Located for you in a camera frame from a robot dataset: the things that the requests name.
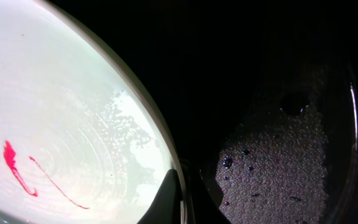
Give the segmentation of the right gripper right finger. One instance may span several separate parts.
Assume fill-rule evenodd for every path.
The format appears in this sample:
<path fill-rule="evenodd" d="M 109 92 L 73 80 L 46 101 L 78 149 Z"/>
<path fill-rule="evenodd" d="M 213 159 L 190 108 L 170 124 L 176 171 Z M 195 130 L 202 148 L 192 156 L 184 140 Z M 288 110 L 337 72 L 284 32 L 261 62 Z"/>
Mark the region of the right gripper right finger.
<path fill-rule="evenodd" d="M 205 187 L 199 170 L 183 161 L 183 175 L 186 182 L 186 206 L 188 223 L 194 224 L 230 224 L 213 202 Z"/>

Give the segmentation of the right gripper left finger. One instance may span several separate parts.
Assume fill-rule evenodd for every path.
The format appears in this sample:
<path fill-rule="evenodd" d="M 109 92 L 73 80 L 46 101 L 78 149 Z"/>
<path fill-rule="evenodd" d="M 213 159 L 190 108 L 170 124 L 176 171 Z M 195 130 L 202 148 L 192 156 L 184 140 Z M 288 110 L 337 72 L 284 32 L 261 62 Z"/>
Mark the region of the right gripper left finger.
<path fill-rule="evenodd" d="M 158 192 L 138 224 L 180 224 L 181 187 L 175 169 L 167 171 Z"/>

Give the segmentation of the light blue plate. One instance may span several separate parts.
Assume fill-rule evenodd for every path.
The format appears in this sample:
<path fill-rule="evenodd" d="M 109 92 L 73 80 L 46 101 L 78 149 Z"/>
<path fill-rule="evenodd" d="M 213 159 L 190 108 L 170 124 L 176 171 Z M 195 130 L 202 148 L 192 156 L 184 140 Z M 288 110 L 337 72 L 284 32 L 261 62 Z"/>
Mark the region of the light blue plate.
<path fill-rule="evenodd" d="M 134 72 L 47 1 L 0 1 L 0 223 L 138 223 L 172 135 Z"/>

